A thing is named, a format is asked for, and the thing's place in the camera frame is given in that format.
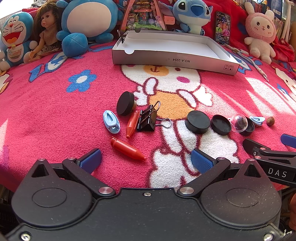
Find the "pink red cartoon blanket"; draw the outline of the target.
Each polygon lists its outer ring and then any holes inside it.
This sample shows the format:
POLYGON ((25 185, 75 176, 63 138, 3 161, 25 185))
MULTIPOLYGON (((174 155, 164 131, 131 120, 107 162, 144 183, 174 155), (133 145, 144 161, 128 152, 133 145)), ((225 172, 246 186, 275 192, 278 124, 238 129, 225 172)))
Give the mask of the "pink red cartoon blanket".
POLYGON ((79 57, 63 53, 11 68, 1 75, 1 184, 15 190, 38 158, 59 163, 94 148, 102 163, 94 176, 115 189, 121 187, 179 187, 199 172, 191 151, 244 162, 243 136, 221 136, 212 130, 196 135, 186 128, 187 114, 199 110, 227 118, 234 114, 274 117, 273 126, 256 127, 251 138, 272 149, 286 151, 282 134, 295 135, 295 94, 287 86, 295 80, 295 63, 270 65, 256 59, 267 74, 239 60, 234 76, 215 72, 153 65, 114 65, 112 44, 91 45, 79 57), (128 116, 120 116, 116 137, 138 148, 146 160, 137 162, 115 151, 102 115, 116 110, 129 91, 138 109, 161 102, 164 124, 154 131, 127 138, 128 116))

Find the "clear plastic dome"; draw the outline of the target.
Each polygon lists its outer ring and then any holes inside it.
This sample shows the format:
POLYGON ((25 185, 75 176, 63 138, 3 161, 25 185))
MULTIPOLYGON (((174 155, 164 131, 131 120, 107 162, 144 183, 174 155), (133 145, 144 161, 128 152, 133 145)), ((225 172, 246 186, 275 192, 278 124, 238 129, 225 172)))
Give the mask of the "clear plastic dome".
POLYGON ((231 130, 236 133, 241 133, 245 131, 248 127, 247 118, 244 115, 236 114, 231 118, 228 118, 231 125, 231 130))

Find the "blue Stitch plush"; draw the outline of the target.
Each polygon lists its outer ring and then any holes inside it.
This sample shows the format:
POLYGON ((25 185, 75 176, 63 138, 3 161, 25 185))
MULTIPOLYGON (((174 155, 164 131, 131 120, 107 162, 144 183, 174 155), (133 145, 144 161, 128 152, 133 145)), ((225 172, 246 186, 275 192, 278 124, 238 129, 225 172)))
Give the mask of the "blue Stitch plush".
POLYGON ((211 20, 213 6, 208 6, 201 0, 178 0, 173 6, 159 2, 159 6, 166 16, 173 16, 183 32, 196 35, 205 35, 203 26, 211 20))

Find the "pink bunny plush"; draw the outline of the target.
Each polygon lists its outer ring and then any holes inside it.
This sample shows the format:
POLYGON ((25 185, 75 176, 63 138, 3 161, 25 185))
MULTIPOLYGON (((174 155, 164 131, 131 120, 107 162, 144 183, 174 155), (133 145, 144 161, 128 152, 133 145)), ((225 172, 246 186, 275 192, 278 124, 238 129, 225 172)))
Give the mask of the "pink bunny plush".
POLYGON ((261 61, 271 64, 276 53, 270 43, 275 40, 276 28, 273 23, 274 12, 267 10, 263 13, 256 13, 250 2, 244 3, 248 17, 245 21, 248 37, 244 39, 248 45, 250 55, 260 58, 261 61))

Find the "Doraemon plush toy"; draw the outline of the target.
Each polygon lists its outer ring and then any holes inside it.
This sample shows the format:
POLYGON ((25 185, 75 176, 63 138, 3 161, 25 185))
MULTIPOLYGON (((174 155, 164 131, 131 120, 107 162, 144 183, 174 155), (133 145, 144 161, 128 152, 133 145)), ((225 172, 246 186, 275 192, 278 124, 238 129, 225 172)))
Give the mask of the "Doraemon plush toy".
POLYGON ((37 42, 30 40, 33 32, 33 17, 26 12, 19 12, 6 20, 1 30, 1 71, 29 62, 29 54, 37 47, 37 42))

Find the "black round lid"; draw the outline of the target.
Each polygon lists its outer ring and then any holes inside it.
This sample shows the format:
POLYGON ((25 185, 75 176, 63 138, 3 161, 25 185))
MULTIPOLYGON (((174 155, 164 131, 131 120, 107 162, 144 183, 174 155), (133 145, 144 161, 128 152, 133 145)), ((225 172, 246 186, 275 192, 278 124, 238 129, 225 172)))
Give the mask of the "black round lid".
POLYGON ((211 128, 219 135, 226 136, 231 131, 230 121, 219 114, 214 115, 210 120, 211 128))
POLYGON ((240 132, 240 134, 243 136, 249 136, 255 130, 254 123, 250 118, 247 118, 247 123, 248 123, 247 128, 243 132, 240 132))

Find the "blue round mouse plush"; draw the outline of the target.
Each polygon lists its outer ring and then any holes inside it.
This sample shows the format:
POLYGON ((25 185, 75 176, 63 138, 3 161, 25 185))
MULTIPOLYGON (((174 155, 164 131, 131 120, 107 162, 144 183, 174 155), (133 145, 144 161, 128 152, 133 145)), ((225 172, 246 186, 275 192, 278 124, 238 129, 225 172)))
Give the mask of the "blue round mouse plush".
POLYGON ((123 18, 114 1, 57 1, 56 6, 63 9, 62 30, 56 37, 68 58, 84 54, 89 42, 113 41, 111 31, 123 18))

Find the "white cardboard box tray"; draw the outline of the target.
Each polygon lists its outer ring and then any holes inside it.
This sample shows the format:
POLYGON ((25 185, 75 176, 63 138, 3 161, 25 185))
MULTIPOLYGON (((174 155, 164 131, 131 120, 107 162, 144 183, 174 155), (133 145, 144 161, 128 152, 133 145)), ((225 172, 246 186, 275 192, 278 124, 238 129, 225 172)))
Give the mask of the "white cardboard box tray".
POLYGON ((124 43, 112 48, 114 64, 158 65, 235 75, 237 60, 213 39, 188 33, 129 31, 124 43))

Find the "large black binder clip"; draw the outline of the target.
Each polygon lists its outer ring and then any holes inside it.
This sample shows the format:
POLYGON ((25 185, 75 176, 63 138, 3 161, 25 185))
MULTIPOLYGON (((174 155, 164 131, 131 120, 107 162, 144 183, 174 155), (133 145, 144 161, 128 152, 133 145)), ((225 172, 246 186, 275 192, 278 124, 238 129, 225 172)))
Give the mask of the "large black binder clip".
POLYGON ((169 118, 158 118, 158 110, 161 102, 158 100, 154 105, 150 104, 145 110, 141 110, 137 122, 137 131, 153 132, 156 126, 170 128, 172 121, 169 118))

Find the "brown acorn nut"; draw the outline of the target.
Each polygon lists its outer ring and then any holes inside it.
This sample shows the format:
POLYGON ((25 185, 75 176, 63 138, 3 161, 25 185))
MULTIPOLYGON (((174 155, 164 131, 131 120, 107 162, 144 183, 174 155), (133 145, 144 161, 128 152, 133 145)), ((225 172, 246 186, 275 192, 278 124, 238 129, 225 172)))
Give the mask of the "brown acorn nut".
POLYGON ((275 118, 273 116, 270 116, 266 119, 266 124, 268 126, 273 126, 275 124, 275 118))

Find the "red crayon cap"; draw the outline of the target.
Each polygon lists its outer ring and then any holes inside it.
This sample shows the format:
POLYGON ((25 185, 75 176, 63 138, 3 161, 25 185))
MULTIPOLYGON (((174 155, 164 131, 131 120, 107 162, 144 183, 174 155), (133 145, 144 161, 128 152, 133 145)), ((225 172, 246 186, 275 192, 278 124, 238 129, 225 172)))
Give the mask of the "red crayon cap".
POLYGON ((135 147, 117 139, 112 137, 111 138, 111 146, 119 151, 120 153, 128 156, 129 158, 132 158, 134 160, 139 160, 139 161, 145 161, 146 157, 144 156, 144 154, 142 152, 140 152, 138 149, 136 149, 135 147))
POLYGON ((140 116, 139 110, 134 111, 132 113, 132 115, 130 116, 127 126, 126 126, 126 137, 127 138, 130 138, 134 134, 134 132, 137 128, 137 122, 138 122, 139 116, 140 116))

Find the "smartphone with lit screen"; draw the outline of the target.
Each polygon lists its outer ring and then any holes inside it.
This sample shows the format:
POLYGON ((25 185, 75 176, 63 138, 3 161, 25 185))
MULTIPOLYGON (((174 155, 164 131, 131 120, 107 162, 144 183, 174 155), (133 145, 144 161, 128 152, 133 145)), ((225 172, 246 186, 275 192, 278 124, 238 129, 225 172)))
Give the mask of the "smartphone with lit screen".
POLYGON ((219 44, 230 43, 231 18, 220 11, 216 12, 216 25, 214 40, 219 44))

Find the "light blue hair clip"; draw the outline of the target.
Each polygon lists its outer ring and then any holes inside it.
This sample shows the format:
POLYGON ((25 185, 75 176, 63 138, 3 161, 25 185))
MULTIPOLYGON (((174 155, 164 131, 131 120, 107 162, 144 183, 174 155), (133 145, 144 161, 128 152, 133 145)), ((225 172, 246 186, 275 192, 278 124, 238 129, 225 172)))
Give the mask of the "light blue hair clip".
POLYGON ((262 126, 265 118, 262 116, 250 116, 249 119, 257 126, 262 126))
POLYGON ((105 110, 103 113, 103 122, 107 130, 112 134, 117 134, 120 131, 120 123, 116 115, 110 111, 105 110))

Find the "black round puck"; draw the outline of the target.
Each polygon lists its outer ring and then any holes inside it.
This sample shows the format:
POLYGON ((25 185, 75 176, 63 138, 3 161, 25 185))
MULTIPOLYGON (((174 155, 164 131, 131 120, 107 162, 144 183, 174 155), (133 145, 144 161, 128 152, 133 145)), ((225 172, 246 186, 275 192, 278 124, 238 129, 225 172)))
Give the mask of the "black round puck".
POLYGON ((201 111, 193 110, 187 114, 185 125, 191 132, 201 135, 207 132, 210 118, 201 111))
POLYGON ((125 91, 118 99, 116 105, 117 114, 126 116, 132 113, 137 107, 137 101, 133 93, 125 91))

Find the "small black binder clip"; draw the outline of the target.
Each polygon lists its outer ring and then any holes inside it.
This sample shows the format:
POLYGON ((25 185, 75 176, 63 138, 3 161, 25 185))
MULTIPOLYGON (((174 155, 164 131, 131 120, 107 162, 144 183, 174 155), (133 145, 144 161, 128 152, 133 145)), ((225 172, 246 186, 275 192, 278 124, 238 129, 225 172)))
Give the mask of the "small black binder clip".
POLYGON ((121 33, 120 30, 117 30, 118 36, 119 36, 119 41, 123 44, 125 41, 126 36, 128 35, 129 31, 126 31, 124 33, 121 33))

